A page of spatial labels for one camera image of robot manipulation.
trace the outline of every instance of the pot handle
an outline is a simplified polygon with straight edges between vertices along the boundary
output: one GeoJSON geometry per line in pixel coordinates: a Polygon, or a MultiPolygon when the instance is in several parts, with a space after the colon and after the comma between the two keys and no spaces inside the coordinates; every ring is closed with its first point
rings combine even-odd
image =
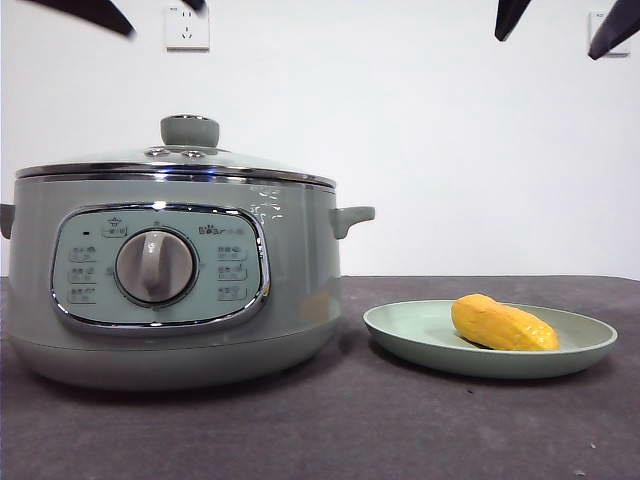
{"type": "Polygon", "coordinates": [[[336,240],[347,236],[352,225],[373,220],[376,217],[376,209],[373,207],[335,208],[329,212],[333,235],[336,240]]]}
{"type": "Polygon", "coordinates": [[[16,206],[2,203],[0,204],[0,207],[0,227],[2,227],[2,236],[9,240],[11,238],[13,219],[16,216],[16,206]]]}

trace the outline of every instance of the chrome trim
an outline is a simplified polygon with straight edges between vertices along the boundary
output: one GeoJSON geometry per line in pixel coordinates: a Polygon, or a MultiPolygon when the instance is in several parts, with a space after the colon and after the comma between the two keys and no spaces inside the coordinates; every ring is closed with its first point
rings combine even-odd
{"type": "Polygon", "coordinates": [[[145,151],[144,154],[147,157],[166,157],[167,155],[171,155],[171,152],[166,148],[152,147],[149,150],[145,151]]]}
{"type": "MultiPolygon", "coordinates": [[[[16,184],[73,182],[84,180],[152,180],[156,182],[208,182],[235,185],[266,185],[274,187],[283,186],[283,183],[281,181],[260,179],[255,177],[246,178],[238,176],[186,175],[173,173],[70,173],[64,175],[23,177],[16,180],[16,184]]],[[[286,185],[299,185],[304,187],[305,189],[320,190],[323,192],[335,194],[335,187],[328,187],[321,184],[290,181],[287,182],[286,185]]]]}
{"type": "Polygon", "coordinates": [[[231,153],[229,150],[224,150],[223,148],[218,148],[217,146],[211,147],[207,145],[156,145],[152,148],[163,148],[165,150],[169,150],[169,152],[171,153],[182,153],[185,150],[194,149],[197,149],[199,152],[202,152],[205,155],[217,155],[219,152],[231,153]]]}
{"type": "MultiPolygon", "coordinates": [[[[114,269],[114,281],[117,285],[116,273],[114,269]]],[[[105,335],[122,335],[122,336],[165,336],[165,335],[181,335],[181,334],[194,334],[202,333],[204,330],[212,328],[228,327],[237,325],[249,320],[264,306],[264,303],[269,297],[271,291],[271,274],[269,268],[269,257],[267,254],[267,246],[265,243],[265,234],[260,222],[256,220],[249,212],[240,208],[226,208],[214,205],[203,204],[188,204],[188,203],[167,203],[161,208],[158,207],[158,202],[150,203],[127,203],[127,204],[104,204],[104,205],[92,205],[85,208],[81,208],[71,212],[65,216],[60,226],[58,227],[58,234],[56,237],[53,260],[51,262],[50,282],[49,289],[53,304],[60,313],[60,317],[65,321],[65,324],[71,328],[79,329],[86,333],[98,333],[105,335]],[[221,317],[214,317],[204,320],[190,320],[186,322],[174,322],[169,324],[159,323],[128,323],[128,324],[116,324],[109,322],[99,322],[88,318],[74,315],[67,311],[58,301],[58,297],[53,288],[53,272],[55,270],[55,259],[58,252],[58,245],[60,243],[60,235],[66,222],[71,218],[86,214],[94,213],[105,210],[178,210],[183,212],[197,212],[197,213],[216,213],[223,215],[234,215],[243,218],[248,221],[249,225],[253,228],[253,233],[256,238],[256,246],[258,250],[258,265],[260,267],[260,285],[258,291],[253,298],[245,304],[244,307],[238,309],[229,314],[221,317]]],[[[157,306],[145,305],[148,308],[158,308],[157,306]]]]}
{"type": "Polygon", "coordinates": [[[204,175],[209,177],[240,177],[247,179],[281,180],[286,182],[309,183],[335,188],[335,181],[308,175],[305,173],[284,170],[268,170],[249,167],[224,167],[219,165],[190,165],[173,162],[112,162],[112,163],[64,163],[58,165],[41,165],[18,170],[18,179],[58,176],[58,175],[98,175],[109,174],[114,177],[123,174],[146,173],[162,175],[204,175]]]}
{"type": "Polygon", "coordinates": [[[182,155],[188,158],[202,158],[207,156],[206,153],[201,152],[200,150],[185,150],[182,152],[182,155]]]}

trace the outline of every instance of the control panel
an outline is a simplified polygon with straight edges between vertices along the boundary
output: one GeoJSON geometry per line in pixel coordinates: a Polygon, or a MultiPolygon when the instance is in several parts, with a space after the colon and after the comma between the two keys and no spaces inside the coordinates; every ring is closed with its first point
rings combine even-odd
{"type": "Polygon", "coordinates": [[[191,325],[255,311],[268,268],[262,230],[246,212],[110,205],[63,222],[51,288],[64,312],[87,323],[191,325]]]}

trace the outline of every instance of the brand logo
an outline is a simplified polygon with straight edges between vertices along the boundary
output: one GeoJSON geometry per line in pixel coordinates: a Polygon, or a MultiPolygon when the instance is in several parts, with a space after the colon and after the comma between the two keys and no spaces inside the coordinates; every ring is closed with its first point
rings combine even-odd
{"type": "Polygon", "coordinates": [[[198,227],[198,233],[200,235],[244,235],[242,228],[219,228],[215,225],[201,225],[198,227]]]}

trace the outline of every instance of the button label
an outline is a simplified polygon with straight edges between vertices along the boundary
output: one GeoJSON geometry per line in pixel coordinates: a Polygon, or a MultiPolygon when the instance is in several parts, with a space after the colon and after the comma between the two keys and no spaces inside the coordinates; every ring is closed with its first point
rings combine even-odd
{"type": "Polygon", "coordinates": [[[107,238],[122,238],[127,236],[127,225],[116,216],[102,224],[102,236],[107,238]]]}
{"type": "Polygon", "coordinates": [[[72,288],[67,292],[69,303],[96,303],[95,287],[72,288]]]}
{"type": "Polygon", "coordinates": [[[218,300],[221,302],[227,302],[231,300],[242,300],[247,296],[246,287],[240,285],[233,287],[220,287],[218,288],[218,300]]]}
{"type": "Polygon", "coordinates": [[[218,280],[239,281],[247,278],[247,268],[242,263],[218,265],[218,280]]]}
{"type": "Polygon", "coordinates": [[[73,247],[69,251],[69,260],[76,263],[95,262],[97,260],[96,247],[93,245],[73,247]]]}
{"type": "Polygon", "coordinates": [[[218,247],[218,260],[242,261],[247,259],[247,251],[237,245],[218,247]]]}
{"type": "Polygon", "coordinates": [[[96,283],[94,267],[73,267],[67,274],[69,283],[96,283]]]}

